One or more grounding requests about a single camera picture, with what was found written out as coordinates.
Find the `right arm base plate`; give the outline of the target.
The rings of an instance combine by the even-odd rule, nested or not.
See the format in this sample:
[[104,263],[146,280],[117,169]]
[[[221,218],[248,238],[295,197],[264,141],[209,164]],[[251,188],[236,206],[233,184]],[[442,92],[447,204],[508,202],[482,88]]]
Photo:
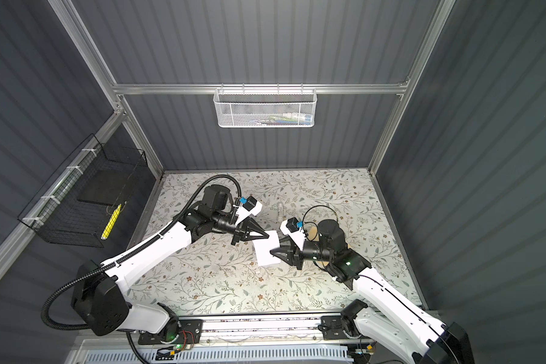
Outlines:
[[348,332],[339,315],[323,315],[317,329],[322,333],[326,341],[354,340],[361,337],[360,333],[356,335],[354,332]]

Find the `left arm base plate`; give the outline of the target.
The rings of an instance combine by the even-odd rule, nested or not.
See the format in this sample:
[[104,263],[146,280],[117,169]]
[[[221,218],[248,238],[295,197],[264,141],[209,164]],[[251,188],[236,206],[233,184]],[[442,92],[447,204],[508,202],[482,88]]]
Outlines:
[[192,345],[200,342],[203,332],[201,319],[180,319],[178,323],[169,322],[158,334],[144,332],[138,338],[139,345]]

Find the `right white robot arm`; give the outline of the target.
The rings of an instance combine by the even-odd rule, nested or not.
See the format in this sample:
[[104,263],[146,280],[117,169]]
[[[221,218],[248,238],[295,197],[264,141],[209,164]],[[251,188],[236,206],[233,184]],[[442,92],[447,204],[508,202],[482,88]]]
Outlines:
[[457,323],[445,324],[393,288],[368,259],[350,248],[337,221],[318,223],[310,241],[303,222],[281,223],[283,238],[271,255],[298,269],[324,262],[324,271],[358,294],[340,313],[344,334],[371,338],[404,363],[473,363],[469,336]]

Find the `white paper letter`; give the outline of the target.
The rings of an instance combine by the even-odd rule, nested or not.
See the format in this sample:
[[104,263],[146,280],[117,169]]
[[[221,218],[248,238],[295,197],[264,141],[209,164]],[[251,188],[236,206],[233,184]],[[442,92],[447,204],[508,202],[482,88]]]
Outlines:
[[278,232],[275,230],[266,232],[269,234],[268,239],[252,241],[258,266],[277,265],[282,263],[279,258],[272,256],[270,253],[271,249],[280,247]]

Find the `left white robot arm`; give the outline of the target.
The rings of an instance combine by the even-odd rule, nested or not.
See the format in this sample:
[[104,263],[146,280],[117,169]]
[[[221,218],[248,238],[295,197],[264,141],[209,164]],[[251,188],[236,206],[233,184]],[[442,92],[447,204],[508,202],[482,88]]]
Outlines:
[[148,305],[128,300],[131,286],[173,253],[208,234],[231,234],[232,244],[264,242],[273,237],[254,219],[261,210],[262,203],[254,197],[234,199],[225,186],[207,186],[200,201],[186,205],[155,235],[107,260],[109,270],[75,286],[72,308],[98,336],[114,331],[148,332],[160,335],[165,344],[177,341],[182,336],[177,314],[163,303]]

